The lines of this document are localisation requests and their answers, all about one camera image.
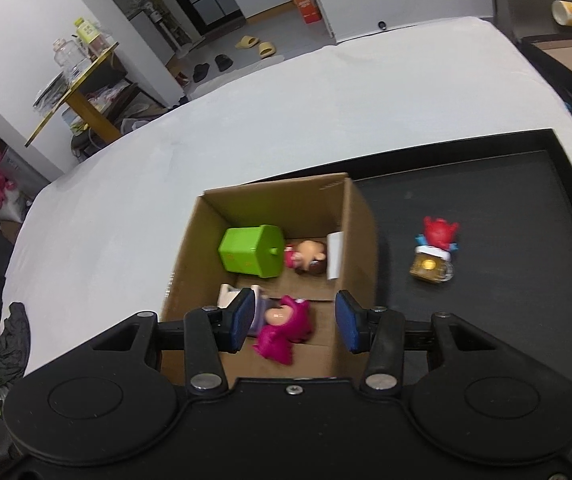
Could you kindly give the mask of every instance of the screw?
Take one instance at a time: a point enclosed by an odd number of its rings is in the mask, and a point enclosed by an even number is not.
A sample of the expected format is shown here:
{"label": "screw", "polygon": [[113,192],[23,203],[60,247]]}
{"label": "screw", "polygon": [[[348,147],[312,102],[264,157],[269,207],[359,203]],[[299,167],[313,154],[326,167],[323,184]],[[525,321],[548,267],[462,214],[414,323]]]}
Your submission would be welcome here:
{"label": "screw", "polygon": [[221,383],[221,377],[215,374],[197,374],[191,379],[192,387],[196,390],[212,390]]}
{"label": "screw", "polygon": [[297,384],[291,384],[290,386],[286,386],[286,393],[288,395],[301,395],[304,393],[304,389]]}
{"label": "screw", "polygon": [[389,390],[397,386],[397,378],[388,374],[372,374],[366,377],[366,384],[373,390]]}

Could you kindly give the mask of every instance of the cardboard box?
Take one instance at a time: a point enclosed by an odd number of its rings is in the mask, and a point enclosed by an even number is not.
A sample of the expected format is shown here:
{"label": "cardboard box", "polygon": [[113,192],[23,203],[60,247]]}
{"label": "cardboard box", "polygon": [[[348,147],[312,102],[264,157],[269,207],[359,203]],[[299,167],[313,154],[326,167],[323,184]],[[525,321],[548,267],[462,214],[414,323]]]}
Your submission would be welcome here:
{"label": "cardboard box", "polygon": [[297,4],[297,8],[306,23],[318,22],[322,19],[322,14],[317,8],[314,0],[292,0]]}
{"label": "cardboard box", "polygon": [[[285,269],[277,278],[232,274],[217,248],[229,227],[272,224],[287,242],[325,240],[343,232],[342,264],[337,280],[298,275]],[[347,289],[365,308],[374,306],[377,283],[377,233],[367,202],[346,174],[278,180],[206,191],[197,199],[175,264],[162,320],[182,319],[189,310],[217,304],[222,283],[259,285],[276,300],[283,295],[311,301],[312,338],[296,344],[292,366],[266,360],[248,338],[237,354],[222,353],[230,384],[238,377],[358,377],[365,356],[345,350],[335,323],[335,294]],[[162,372],[183,383],[183,352],[165,352]]]}

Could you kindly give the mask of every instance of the orange box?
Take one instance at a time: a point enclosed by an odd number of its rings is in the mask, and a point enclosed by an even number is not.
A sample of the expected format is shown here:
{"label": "orange box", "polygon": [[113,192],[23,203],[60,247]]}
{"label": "orange box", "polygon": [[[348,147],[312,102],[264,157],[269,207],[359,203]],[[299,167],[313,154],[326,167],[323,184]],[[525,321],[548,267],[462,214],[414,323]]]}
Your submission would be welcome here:
{"label": "orange box", "polygon": [[322,19],[321,12],[317,9],[313,0],[292,0],[297,4],[297,8],[304,17],[306,23],[318,22]]}

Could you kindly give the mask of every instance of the green toy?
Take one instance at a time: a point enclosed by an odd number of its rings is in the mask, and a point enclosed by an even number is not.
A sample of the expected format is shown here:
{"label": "green toy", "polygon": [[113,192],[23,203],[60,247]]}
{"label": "green toy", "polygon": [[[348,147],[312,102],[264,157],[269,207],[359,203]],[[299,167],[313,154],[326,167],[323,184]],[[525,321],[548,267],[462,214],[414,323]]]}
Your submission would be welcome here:
{"label": "green toy", "polygon": [[274,278],[284,264],[284,237],[274,225],[233,227],[219,245],[219,256],[228,272]]}

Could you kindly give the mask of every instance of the white table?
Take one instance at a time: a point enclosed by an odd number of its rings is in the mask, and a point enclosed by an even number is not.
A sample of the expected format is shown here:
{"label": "white table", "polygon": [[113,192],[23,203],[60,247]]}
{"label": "white table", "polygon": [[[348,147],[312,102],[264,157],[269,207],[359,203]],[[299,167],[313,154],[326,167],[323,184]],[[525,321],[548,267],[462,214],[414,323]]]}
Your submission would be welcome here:
{"label": "white table", "polygon": [[35,200],[8,268],[28,371],[141,310],[160,312],[194,199],[303,168],[572,117],[492,25],[475,18],[348,41],[268,67],[111,144]]}

